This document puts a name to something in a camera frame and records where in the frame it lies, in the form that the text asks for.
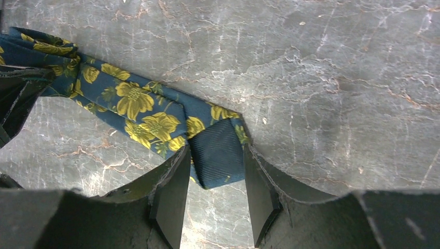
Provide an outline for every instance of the marble surface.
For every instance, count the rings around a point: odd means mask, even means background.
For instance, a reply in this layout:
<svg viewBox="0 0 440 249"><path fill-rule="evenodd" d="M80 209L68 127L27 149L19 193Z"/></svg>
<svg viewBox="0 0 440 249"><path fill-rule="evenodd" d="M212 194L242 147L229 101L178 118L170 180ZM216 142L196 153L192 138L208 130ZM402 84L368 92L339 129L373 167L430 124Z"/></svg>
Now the marble surface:
<svg viewBox="0 0 440 249"><path fill-rule="evenodd" d="M269 162L320 190L440 186L437 0L5 0L27 27L243 114ZM103 194L161 159L41 98L0 150L26 188ZM244 182L190 182L181 248L252 248Z"/></svg>

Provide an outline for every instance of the necktie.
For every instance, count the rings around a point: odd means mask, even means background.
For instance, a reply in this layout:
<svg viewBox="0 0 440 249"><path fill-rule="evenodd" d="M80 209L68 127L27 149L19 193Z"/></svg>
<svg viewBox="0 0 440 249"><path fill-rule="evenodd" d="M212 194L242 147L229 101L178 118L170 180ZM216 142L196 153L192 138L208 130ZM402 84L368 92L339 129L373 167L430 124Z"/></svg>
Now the necktie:
<svg viewBox="0 0 440 249"><path fill-rule="evenodd" d="M238 113L78 52L68 40L11 27L0 36L0 64L51 68L41 96L72 99L168 159L185 144L191 179L205 189L244 179L249 139Z"/></svg>

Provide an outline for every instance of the tie underside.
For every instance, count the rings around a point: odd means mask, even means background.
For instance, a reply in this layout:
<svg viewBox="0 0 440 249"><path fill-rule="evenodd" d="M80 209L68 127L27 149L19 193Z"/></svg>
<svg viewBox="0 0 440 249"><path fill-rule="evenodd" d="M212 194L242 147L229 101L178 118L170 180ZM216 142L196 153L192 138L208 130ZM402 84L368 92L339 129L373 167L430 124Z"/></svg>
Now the tie underside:
<svg viewBox="0 0 440 249"><path fill-rule="evenodd" d="M72 99L143 146L170 158L190 145L191 179L205 189L244 179L249 142L238 113L78 52L68 40L17 27L0 36L0 64L51 68L41 96Z"/></svg>

